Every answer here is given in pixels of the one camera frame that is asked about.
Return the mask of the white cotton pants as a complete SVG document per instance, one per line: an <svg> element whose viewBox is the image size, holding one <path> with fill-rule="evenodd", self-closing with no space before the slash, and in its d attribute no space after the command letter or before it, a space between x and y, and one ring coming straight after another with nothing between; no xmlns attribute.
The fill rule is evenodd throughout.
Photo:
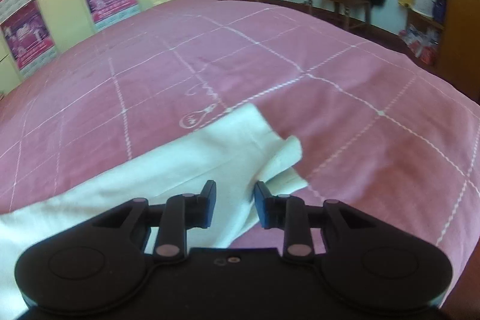
<svg viewBox="0 0 480 320"><path fill-rule="evenodd" d="M253 204L257 181L265 182L275 196L307 187L294 169L302 154L297 137L281 138L253 104L245 104L66 193L2 215L2 319L16 319L27 309L14 266L35 243L133 198L162 204L174 195L199 193L212 179L217 193L211 227L193 229L188 242L192 247L227 248L259 221Z"/></svg>

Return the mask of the pink checked bed sheet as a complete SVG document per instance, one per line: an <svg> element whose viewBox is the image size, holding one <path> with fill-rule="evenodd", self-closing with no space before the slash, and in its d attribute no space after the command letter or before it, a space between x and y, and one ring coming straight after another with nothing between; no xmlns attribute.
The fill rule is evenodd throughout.
<svg viewBox="0 0 480 320"><path fill-rule="evenodd" d="M446 81L310 15L175 0L95 34L1 100L1 246L21 208L253 104L303 147L300 196L336 198L439 246L459 280L479 241L479 106Z"/></svg>

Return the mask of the small brown wooden table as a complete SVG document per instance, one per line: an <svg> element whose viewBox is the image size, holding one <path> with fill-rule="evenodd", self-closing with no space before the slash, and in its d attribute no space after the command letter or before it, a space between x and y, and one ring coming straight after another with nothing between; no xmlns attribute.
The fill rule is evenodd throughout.
<svg viewBox="0 0 480 320"><path fill-rule="evenodd" d="M334 18L340 22L345 31L350 32L352 29L366 28L369 31L372 27L371 14L372 5L369 0L324 0L330 1L334 4ZM314 15L313 0L307 0L307 8L309 15ZM351 11L355 8L362 8L364 10L364 21L351 25L352 17Z"/></svg>

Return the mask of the lower left pink poster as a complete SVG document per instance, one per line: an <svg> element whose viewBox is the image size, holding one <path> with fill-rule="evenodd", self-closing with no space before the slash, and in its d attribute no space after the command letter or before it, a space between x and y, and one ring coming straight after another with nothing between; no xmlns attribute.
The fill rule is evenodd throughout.
<svg viewBox="0 0 480 320"><path fill-rule="evenodd" d="M28 2L2 22L1 29L24 79L58 55L36 0Z"/></svg>

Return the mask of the brown wooden shelf unit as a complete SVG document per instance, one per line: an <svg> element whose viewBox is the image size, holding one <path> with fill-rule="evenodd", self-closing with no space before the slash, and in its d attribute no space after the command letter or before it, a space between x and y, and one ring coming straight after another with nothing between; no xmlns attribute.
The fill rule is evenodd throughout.
<svg viewBox="0 0 480 320"><path fill-rule="evenodd" d="M479 0L437 0L437 4L443 15L439 19L407 9L408 25L439 34L435 55L416 62L479 101Z"/></svg>

